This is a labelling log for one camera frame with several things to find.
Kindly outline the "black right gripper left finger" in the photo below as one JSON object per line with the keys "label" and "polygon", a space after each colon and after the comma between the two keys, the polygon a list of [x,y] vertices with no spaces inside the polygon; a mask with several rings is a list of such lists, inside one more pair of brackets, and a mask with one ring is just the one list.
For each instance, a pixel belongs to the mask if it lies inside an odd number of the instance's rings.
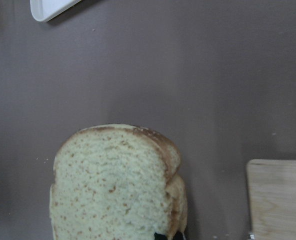
{"label": "black right gripper left finger", "polygon": [[154,234],[154,239],[155,240],[167,240],[167,236],[159,233]]}

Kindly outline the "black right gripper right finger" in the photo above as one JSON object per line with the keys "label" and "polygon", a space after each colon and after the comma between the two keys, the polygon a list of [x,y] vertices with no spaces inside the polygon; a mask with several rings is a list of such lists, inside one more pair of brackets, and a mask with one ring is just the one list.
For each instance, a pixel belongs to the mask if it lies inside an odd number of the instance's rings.
{"label": "black right gripper right finger", "polygon": [[174,240],[185,240],[185,234],[178,231],[174,236]]}

